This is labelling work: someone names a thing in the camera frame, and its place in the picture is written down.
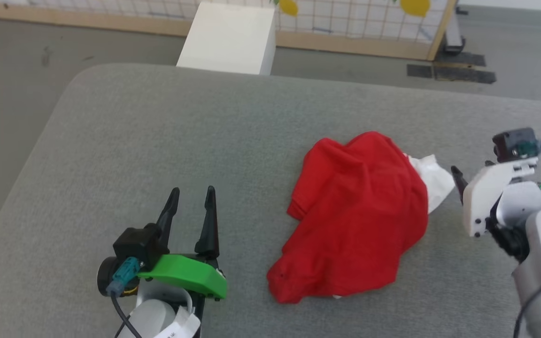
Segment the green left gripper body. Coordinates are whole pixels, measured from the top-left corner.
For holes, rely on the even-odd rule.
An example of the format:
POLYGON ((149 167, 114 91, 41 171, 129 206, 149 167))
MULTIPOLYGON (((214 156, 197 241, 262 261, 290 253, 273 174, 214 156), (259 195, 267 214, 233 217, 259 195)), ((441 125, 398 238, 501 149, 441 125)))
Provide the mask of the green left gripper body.
POLYGON ((150 270, 137 274, 141 279, 153 279, 208 298, 224 300, 227 297, 227 280, 219 269, 217 259, 203 260, 197 255, 162 255, 150 270))

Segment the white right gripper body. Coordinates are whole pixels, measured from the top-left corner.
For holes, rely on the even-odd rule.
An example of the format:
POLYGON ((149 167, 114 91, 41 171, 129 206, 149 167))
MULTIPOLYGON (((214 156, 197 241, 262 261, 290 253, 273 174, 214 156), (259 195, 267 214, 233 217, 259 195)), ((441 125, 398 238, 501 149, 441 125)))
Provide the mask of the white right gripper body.
POLYGON ((470 236, 487 231, 486 218, 496 208, 501 225, 515 224, 539 209, 539 187, 535 182, 511 180, 533 175, 538 158, 530 157, 485 166, 463 191, 463 225, 470 236))

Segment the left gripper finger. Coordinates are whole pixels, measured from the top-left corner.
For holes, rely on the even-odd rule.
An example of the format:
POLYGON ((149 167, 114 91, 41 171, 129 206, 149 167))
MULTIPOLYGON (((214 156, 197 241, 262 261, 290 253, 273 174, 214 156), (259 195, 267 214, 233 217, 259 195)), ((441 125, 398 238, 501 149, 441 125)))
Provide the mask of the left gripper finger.
POLYGON ((170 235, 172 219, 178 211, 179 197, 180 189, 178 187, 174 187, 160 213, 159 218, 156 221, 156 225, 161 231, 161 236, 170 235))
POLYGON ((218 220, 216 207, 216 190, 208 187, 204 207, 206 210, 202 231, 195 245, 195 253, 200 257, 218 257, 220 255, 218 220))

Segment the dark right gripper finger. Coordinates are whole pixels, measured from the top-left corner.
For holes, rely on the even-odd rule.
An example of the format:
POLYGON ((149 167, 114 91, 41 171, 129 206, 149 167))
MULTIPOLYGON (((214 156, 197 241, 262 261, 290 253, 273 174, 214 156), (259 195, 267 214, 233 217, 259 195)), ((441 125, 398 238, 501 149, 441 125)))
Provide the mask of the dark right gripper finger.
POLYGON ((451 175, 453 177, 453 180, 455 182, 455 186, 458 190, 458 194, 460 197, 460 203, 464 205, 464 190, 468 186, 468 182, 464 178, 464 174, 457 166, 451 166, 450 167, 451 175))

